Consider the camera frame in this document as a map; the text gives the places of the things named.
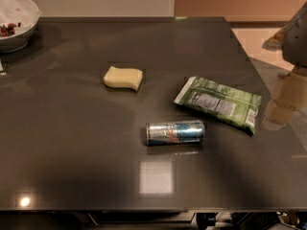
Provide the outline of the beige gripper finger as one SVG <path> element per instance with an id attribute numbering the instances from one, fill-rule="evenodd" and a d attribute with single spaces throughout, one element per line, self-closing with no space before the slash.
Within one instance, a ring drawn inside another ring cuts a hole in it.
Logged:
<path id="1" fill-rule="evenodd" d="M 285 126 L 307 104 L 307 69 L 294 68 L 277 77 L 265 110 L 265 126 Z"/>

